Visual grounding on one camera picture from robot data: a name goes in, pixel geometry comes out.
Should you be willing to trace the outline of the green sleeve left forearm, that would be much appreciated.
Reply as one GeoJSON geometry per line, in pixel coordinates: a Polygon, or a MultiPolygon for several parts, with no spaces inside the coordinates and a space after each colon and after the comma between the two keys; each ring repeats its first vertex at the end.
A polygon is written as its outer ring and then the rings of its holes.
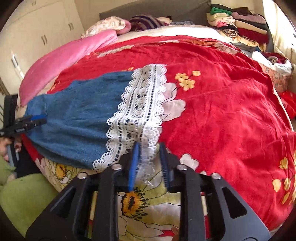
{"type": "Polygon", "coordinates": [[[1,158],[1,208],[5,214],[1,230],[11,223],[21,237],[25,237],[31,224],[58,191],[41,173],[10,180],[9,176],[13,173],[14,168],[1,158]]]}

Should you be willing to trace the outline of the left hand with red nails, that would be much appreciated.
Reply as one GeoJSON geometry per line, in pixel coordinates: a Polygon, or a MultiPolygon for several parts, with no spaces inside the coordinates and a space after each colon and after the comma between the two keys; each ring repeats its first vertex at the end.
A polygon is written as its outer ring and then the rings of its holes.
{"type": "Polygon", "coordinates": [[[8,156],[8,146],[14,143],[15,151],[19,153],[22,148],[22,142],[21,137],[15,137],[15,140],[12,141],[10,138],[1,137],[0,138],[0,152],[3,159],[7,162],[9,162],[9,156],[8,156]]]}

